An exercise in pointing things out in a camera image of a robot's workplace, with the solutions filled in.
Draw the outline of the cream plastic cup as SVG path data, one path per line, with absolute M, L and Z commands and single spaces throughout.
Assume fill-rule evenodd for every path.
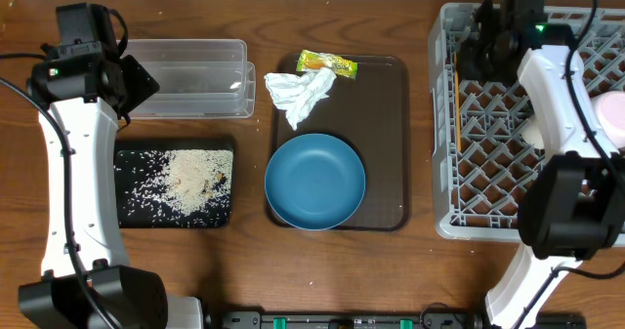
M 543 138 L 535 116 L 526 120 L 526 124 L 523 126 L 521 131 L 521 137 L 525 142 L 531 144 L 536 149 L 544 148 Z

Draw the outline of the pink bowl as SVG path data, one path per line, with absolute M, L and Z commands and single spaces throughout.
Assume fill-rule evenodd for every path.
M 625 93 L 609 91 L 592 98 L 595 114 L 606 136 L 620 150 L 625 146 Z

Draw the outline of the yellow green snack wrapper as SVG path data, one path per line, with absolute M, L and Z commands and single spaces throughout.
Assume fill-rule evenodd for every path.
M 328 68 L 340 76 L 356 79 L 358 64 L 340 56 L 303 50 L 298 58 L 297 71 L 317 71 Z

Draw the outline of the white napkin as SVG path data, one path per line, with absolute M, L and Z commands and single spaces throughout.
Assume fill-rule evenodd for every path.
M 268 73 L 265 84 L 274 106 L 285 112 L 288 124 L 296 131 L 298 124 L 309 117 L 314 106 L 328 98 L 336 78 L 332 70 L 323 67 L 303 75 Z

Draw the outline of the dark blue plate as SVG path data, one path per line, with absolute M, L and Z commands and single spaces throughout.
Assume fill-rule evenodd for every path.
M 289 226 L 326 230 L 346 222 L 366 192 L 356 151 L 327 134 L 304 134 L 281 145 L 265 173 L 269 206 Z

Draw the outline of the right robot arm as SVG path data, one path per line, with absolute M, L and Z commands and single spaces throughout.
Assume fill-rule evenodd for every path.
M 467 328 L 531 328 L 569 274 L 612 247 L 624 225 L 624 158 L 609 139 L 583 82 L 578 48 L 590 27 L 550 23 L 544 0 L 483 0 L 475 38 L 462 42 L 463 79 L 519 83 L 531 101 L 546 163 L 518 207 L 521 246 Z

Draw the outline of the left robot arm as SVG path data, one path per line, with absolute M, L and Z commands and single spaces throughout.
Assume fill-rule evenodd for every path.
M 49 226 L 39 281 L 19 289 L 38 328 L 201 328 L 195 297 L 167 294 L 154 272 L 130 267 L 117 217 L 118 120 L 158 84 L 126 42 L 74 38 L 47 47 L 26 89 L 2 85 L 39 113 L 46 141 Z

